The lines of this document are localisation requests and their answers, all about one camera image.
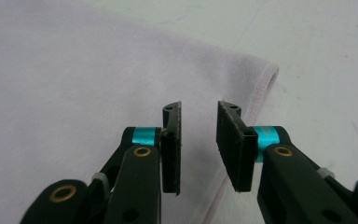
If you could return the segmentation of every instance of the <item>white cloth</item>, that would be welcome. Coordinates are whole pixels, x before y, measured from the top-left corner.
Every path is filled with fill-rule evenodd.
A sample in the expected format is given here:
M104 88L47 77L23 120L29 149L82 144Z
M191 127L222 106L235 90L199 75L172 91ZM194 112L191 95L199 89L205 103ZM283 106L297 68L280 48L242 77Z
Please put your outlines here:
M201 223L226 176L217 101L250 124L275 64L70 0L0 0L0 224L18 223L48 185L90 183L128 126L162 126L183 104L181 194L162 223Z

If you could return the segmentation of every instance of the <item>blue tape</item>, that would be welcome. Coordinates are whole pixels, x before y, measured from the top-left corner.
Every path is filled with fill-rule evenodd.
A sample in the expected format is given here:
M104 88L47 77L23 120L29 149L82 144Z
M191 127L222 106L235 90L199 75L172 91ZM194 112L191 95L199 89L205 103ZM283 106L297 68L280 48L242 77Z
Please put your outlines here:
M132 135L133 144L141 144L144 146L155 145L156 128L136 127Z
M258 134L258 155L256 162L263 161L263 152L271 144L280 143L278 132L272 126L255 126L252 127Z

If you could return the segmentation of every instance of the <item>scratch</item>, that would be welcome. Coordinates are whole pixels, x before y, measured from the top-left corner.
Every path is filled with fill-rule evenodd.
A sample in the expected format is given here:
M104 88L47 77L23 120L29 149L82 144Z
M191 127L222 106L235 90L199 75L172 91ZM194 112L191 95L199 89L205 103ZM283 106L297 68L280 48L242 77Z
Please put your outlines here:
M234 46L237 46L238 43L240 43L240 41L242 40L242 38L245 36L246 32L249 30L249 28L251 27L252 23L255 21L255 18L257 17L258 13L261 11L261 9L264 7L264 5L266 4L267 0L264 0L263 3L260 5L260 7L258 8L257 12L254 14L254 16L251 18L251 20L248 22L248 24L246 25L245 29L243 30L242 34L240 35L240 37L237 39L237 41L235 42Z

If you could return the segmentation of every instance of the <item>white table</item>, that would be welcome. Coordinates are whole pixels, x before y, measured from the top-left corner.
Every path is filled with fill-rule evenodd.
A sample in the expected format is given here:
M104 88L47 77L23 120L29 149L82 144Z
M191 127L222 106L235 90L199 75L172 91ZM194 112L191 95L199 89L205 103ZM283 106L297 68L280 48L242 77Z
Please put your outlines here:
M358 1L85 0L184 36L277 63L256 125L281 125L345 187L358 180ZM261 165L256 167L255 182ZM254 193L228 184L212 223L259 223Z

